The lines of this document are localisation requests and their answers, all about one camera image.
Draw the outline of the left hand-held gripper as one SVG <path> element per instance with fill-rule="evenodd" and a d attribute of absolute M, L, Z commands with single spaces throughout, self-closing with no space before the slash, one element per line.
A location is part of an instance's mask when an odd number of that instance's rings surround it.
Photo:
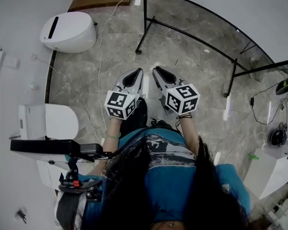
<path fill-rule="evenodd" d="M 119 76 L 113 89 L 108 91 L 104 104 L 109 117 L 126 120 L 135 111 L 143 76 L 141 68 L 131 69 Z"/>

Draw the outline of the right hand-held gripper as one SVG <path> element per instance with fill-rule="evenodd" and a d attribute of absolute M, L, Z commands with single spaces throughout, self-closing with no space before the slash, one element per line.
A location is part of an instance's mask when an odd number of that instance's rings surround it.
<path fill-rule="evenodd" d="M 183 115 L 196 110 L 200 94 L 193 84 L 181 81 L 178 73 L 161 66 L 153 68 L 152 74 L 163 95 L 160 101 L 166 115 Z"/>

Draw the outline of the person's left forearm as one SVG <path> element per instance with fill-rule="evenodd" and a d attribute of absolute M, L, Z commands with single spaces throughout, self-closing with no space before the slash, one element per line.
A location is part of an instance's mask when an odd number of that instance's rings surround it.
<path fill-rule="evenodd" d="M 118 149 L 121 122 L 121 119 L 110 119 L 109 126 L 106 131 L 106 137 L 103 143 L 103 151 L 114 153 Z"/>

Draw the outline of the person's right forearm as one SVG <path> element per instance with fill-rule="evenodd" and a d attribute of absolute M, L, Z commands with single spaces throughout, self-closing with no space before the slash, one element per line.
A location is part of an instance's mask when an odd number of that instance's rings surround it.
<path fill-rule="evenodd" d="M 195 155 L 198 155 L 199 135 L 193 123 L 192 116 L 190 114 L 180 115 L 178 116 L 178 120 L 180 121 L 187 148 Z"/>

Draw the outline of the white whiteboard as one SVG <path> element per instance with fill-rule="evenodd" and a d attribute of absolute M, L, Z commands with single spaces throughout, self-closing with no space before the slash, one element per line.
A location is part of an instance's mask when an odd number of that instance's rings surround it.
<path fill-rule="evenodd" d="M 288 60 L 288 0 L 189 0 L 221 16 L 274 62 Z"/>

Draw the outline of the person's black trousers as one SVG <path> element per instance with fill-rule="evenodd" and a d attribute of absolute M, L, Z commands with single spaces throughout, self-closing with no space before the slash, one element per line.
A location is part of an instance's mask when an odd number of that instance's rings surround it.
<path fill-rule="evenodd" d="M 120 133 L 121 138 L 128 135 L 129 133 L 148 127 L 146 125 L 148 116 L 147 116 L 147 104 L 144 98 L 140 97 L 137 101 L 137 107 L 134 112 L 128 117 L 127 120 L 123 120 L 120 126 Z M 158 128 L 165 128 L 171 131 L 175 131 L 181 134 L 179 131 L 172 128 L 172 126 L 166 123 L 164 120 L 156 120 L 152 118 L 151 126 L 150 127 L 158 127 Z"/>

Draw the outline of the white toilet with black strip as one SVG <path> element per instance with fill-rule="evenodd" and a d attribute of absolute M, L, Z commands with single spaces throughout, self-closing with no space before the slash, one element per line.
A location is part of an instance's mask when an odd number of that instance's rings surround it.
<path fill-rule="evenodd" d="M 84 12 L 66 12 L 51 17 L 44 24 L 40 42 L 54 51 L 77 54 L 96 43 L 96 30 L 91 16 Z"/>

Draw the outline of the person's blue printed shirt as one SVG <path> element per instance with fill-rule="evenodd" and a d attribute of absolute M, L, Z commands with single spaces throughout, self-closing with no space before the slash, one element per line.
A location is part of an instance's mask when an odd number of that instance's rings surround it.
<path fill-rule="evenodd" d="M 146 127 L 120 137 L 115 152 L 95 169 L 102 200 L 87 205 L 83 230 L 248 228 L 248 192 L 234 166 L 214 165 L 200 136 L 195 155 L 183 133 Z"/>

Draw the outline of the black green device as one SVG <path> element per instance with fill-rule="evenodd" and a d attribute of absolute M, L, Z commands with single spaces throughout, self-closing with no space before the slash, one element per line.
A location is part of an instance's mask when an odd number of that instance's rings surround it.
<path fill-rule="evenodd" d="M 276 95 L 282 95 L 288 92 L 288 79 L 282 80 L 276 87 Z"/>

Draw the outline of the white flat plate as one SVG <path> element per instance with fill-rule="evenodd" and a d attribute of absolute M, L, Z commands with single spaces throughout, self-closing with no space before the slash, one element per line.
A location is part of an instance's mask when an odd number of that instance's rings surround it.
<path fill-rule="evenodd" d="M 2 65 L 11 69 L 19 69 L 20 59 L 10 55 L 5 55 Z"/>

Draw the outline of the black headphones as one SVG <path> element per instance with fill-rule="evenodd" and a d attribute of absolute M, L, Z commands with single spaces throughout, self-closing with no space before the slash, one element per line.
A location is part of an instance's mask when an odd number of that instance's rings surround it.
<path fill-rule="evenodd" d="M 287 141 L 287 124 L 281 122 L 278 125 L 278 128 L 274 129 L 269 137 L 270 144 L 272 146 L 281 146 L 284 145 Z"/>

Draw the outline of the white cabinet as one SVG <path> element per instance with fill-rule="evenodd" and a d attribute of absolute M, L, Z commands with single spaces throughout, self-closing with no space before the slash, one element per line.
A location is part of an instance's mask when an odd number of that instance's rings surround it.
<path fill-rule="evenodd" d="M 243 183 L 263 199 L 288 182 L 288 145 L 256 149 L 254 156 Z"/>

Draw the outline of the glass table with black frame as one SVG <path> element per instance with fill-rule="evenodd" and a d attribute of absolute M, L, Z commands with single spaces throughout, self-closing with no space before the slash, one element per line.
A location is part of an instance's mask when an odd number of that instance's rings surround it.
<path fill-rule="evenodd" d="M 149 31 L 149 29 L 150 29 L 150 27 L 151 27 L 151 25 L 152 25 L 153 23 L 158 24 L 158 25 L 161 25 L 161 26 L 163 26 L 163 27 L 166 27 L 166 28 L 171 29 L 171 30 L 173 30 L 173 31 L 176 31 L 176 32 L 178 32 L 178 33 L 181 33 L 181 34 L 183 34 L 183 35 L 185 35 L 185 36 L 187 36 L 187 37 L 189 37 L 189 38 L 192 38 L 192 39 L 198 41 L 199 43 L 201 43 L 201 44 L 209 47 L 210 49 L 216 51 L 216 52 L 219 53 L 220 55 L 224 56 L 226 59 L 228 59 L 228 60 L 233 64 L 233 72 L 232 72 L 232 74 L 231 74 L 231 79 L 230 79 L 228 91 L 227 91 L 226 93 L 224 93 L 224 97 L 225 97 L 225 98 L 228 98 L 229 95 L 230 95 L 234 78 L 237 78 L 237 77 L 240 77 L 240 76 L 244 76 L 244 75 L 248 75 L 248 74 L 251 74 L 251 73 L 256 73 L 256 72 L 268 70 L 268 69 L 277 69 L 278 67 L 281 67 L 281 66 L 284 66 L 284 65 L 288 65 L 288 60 L 285 60 L 285 61 L 281 61 L 281 62 L 278 62 L 278 63 L 272 63 L 272 64 L 269 64 L 269 65 L 266 65 L 266 66 L 262 66 L 262 67 L 259 67 L 259 68 L 255 68 L 255 69 L 248 70 L 248 69 L 246 69 L 245 67 L 243 67 L 240 63 L 238 63 L 238 60 L 237 60 L 237 59 L 231 58 L 229 55 L 227 55 L 226 53 L 222 52 L 222 51 L 219 50 L 218 48 L 212 46 L 212 45 L 209 44 L 208 42 L 206 42 L 206 41 L 204 41 L 204 40 L 202 40 L 202 39 L 200 39 L 200 38 L 198 38 L 198 37 L 196 37 L 196 36 L 194 36 L 194 35 L 186 32 L 186 31 L 183 31 L 183 30 L 181 30 L 181 29 L 179 29 L 179 28 L 176 28 L 176 27 L 174 27 L 174 26 L 172 26 L 172 25 L 169 25 L 169 24 L 166 24 L 166 23 L 164 23 L 164 22 L 158 21 L 157 19 L 155 19 L 155 16 L 153 16 L 152 18 L 149 18 L 149 17 L 147 16 L 147 0 L 143 0 L 143 1 L 144 1 L 144 34 L 143 34 L 143 36 L 142 36 L 142 38 L 141 38 L 141 40 L 140 40 L 140 42 L 139 42 L 139 44 L 138 44 L 138 46 L 137 46 L 137 48 L 136 48 L 136 50 L 135 50 L 135 53 L 136 53 L 137 55 L 142 54 L 142 51 L 141 51 L 141 49 L 140 49 L 141 44 L 142 44 L 143 41 L 145 40 L 145 37 L 146 37 L 146 35 L 147 35 L 147 32 Z M 238 27 L 234 26 L 232 23 L 230 23 L 229 21 L 227 21 L 226 19 L 224 19 L 223 17 L 221 17 L 221 16 L 218 15 L 217 13 L 215 13 L 215 12 L 213 12 L 213 11 L 211 11 L 211 10 L 203 7 L 202 5 L 197 4 L 197 3 L 195 3 L 195 2 L 193 2 L 193 1 L 191 1 L 191 0 L 184 0 L 184 1 L 186 1 L 186 2 L 188 2 L 188 3 L 191 3 L 191 4 L 193 4 L 193 5 L 197 6 L 197 7 L 200 7 L 201 9 L 204 9 L 204 10 L 208 11 L 209 13 L 211 13 L 211 14 L 219 17 L 220 19 L 222 19 L 222 20 L 225 21 L 226 23 L 230 24 L 230 25 L 231 25 L 232 27 L 234 27 L 235 29 L 238 29 L 245 37 L 247 37 L 247 38 L 249 39 L 249 42 L 248 42 L 248 44 L 245 46 L 245 48 L 240 52 L 240 54 L 246 52 L 247 50 L 249 50 L 249 49 L 251 49 L 251 48 L 253 48 L 253 47 L 255 47 L 255 46 L 257 46 L 258 48 L 260 48 L 259 45 L 256 44 L 256 43 L 255 43 L 250 37 L 248 37 L 243 31 L 241 31 Z M 251 47 L 249 47 L 248 49 L 246 49 L 246 47 L 249 45 L 250 42 L 253 42 L 254 45 L 251 46 Z M 238 66 L 239 68 L 241 68 L 241 69 L 243 70 L 243 72 L 236 73 L 236 68 L 237 68 L 237 66 Z"/>

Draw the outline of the black clamp mount red knob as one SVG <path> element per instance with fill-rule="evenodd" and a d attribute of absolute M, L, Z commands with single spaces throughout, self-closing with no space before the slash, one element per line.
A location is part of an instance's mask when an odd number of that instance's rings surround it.
<path fill-rule="evenodd" d="M 89 202 L 101 202 L 102 195 L 100 194 L 99 187 L 102 185 L 101 180 L 92 180 L 90 182 L 83 182 L 78 177 L 77 157 L 70 157 L 68 166 L 70 170 L 66 176 L 63 174 L 59 178 L 59 190 L 65 193 L 83 194 Z"/>

